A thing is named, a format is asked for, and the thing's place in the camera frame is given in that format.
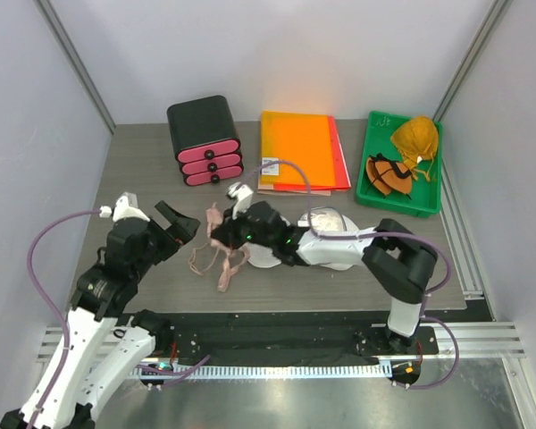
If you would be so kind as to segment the pink bra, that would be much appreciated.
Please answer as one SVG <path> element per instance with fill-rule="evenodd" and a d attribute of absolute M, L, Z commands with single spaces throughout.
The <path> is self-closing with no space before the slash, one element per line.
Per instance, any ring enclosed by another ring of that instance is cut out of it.
<path fill-rule="evenodd" d="M 222 260 L 222 271 L 217 282 L 217 290 L 221 293 L 224 293 L 229 288 L 231 279 L 249 260 L 250 252 L 246 245 L 243 245 L 237 249 L 231 249 L 223 245 L 219 240 L 212 238 L 212 232 L 218 229 L 223 222 L 222 212 L 215 203 L 205 210 L 205 219 L 207 242 L 201 247 L 192 249 L 191 256 L 188 259 L 188 267 L 196 275 L 203 276 L 214 266 L 216 260 L 219 258 L 219 255 L 224 254 Z M 206 247 L 214 249 L 214 256 L 211 262 L 205 268 L 198 268 L 197 253 Z"/>

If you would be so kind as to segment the white mesh laundry bag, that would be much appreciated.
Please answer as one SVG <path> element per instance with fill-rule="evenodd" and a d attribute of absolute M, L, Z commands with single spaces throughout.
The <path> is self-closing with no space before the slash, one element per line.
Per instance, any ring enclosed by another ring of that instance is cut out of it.
<path fill-rule="evenodd" d="M 330 206 L 313 208 L 311 214 L 304 213 L 298 220 L 298 226 L 307 226 L 307 217 L 310 216 L 313 227 L 318 231 L 358 231 L 358 226 L 347 216 Z M 282 262 L 273 255 L 269 248 L 256 244 L 248 244 L 248 262 L 256 268 L 269 269 L 281 265 Z"/>

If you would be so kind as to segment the white bra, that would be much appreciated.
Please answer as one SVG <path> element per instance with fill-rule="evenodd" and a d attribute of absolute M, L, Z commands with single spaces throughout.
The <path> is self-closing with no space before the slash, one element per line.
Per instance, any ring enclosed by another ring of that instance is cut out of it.
<path fill-rule="evenodd" d="M 332 207 L 317 207 L 311 213 L 304 213 L 297 221 L 298 226 L 307 226 L 311 220 L 317 231 L 345 231 L 347 224 L 345 218 Z"/>

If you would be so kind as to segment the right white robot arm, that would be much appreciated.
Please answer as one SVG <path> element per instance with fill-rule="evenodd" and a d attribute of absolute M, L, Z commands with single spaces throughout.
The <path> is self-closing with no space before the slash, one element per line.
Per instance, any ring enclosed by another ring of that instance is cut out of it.
<path fill-rule="evenodd" d="M 288 266 L 366 267 L 391 298 L 385 328 L 389 348 L 406 353 L 417 343 L 416 329 L 438 255 L 400 223 L 384 219 L 377 227 L 352 236 L 337 231 L 322 235 L 309 226 L 288 224 L 261 201 L 236 215 L 225 211 L 211 238 L 230 249 L 249 244 L 268 248 Z"/>

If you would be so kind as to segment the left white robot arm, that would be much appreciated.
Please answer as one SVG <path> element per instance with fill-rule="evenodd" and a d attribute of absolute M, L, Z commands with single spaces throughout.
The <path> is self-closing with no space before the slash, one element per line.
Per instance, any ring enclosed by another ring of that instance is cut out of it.
<path fill-rule="evenodd" d="M 126 376 L 144 358 L 160 357 L 171 349 L 169 321 L 142 310 L 132 317 L 130 327 L 103 362 L 94 364 L 149 269 L 172 257 L 197 235 L 197 219 L 177 212 L 164 201 L 155 209 L 168 221 L 168 228 L 139 209 L 136 196 L 128 192 L 113 206 L 84 211 L 85 216 L 110 219 L 113 226 L 96 252 L 96 262 L 79 277 L 66 314 L 39 283 L 34 251 L 28 251 L 29 277 L 63 333 L 38 386 L 21 408 L 4 414 L 1 427 L 93 428 Z"/>

